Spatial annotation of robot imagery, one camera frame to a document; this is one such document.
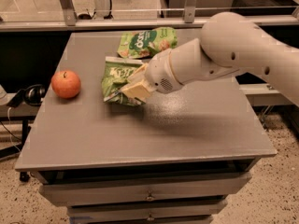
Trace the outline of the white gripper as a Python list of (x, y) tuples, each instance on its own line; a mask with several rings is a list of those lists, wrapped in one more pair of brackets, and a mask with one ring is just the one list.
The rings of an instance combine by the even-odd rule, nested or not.
[(180, 90), (183, 85), (174, 76), (170, 53), (171, 49), (166, 49), (153, 56), (149, 64), (143, 63), (127, 78), (129, 83), (121, 92), (128, 98), (145, 102), (155, 91), (168, 94)]

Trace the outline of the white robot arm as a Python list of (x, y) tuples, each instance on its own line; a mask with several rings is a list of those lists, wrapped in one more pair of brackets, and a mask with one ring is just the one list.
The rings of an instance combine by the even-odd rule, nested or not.
[(299, 105), (299, 49), (276, 40), (233, 13), (209, 18), (200, 36), (156, 54), (128, 77), (121, 93), (144, 100), (153, 92), (178, 91), (194, 81), (251, 73)]

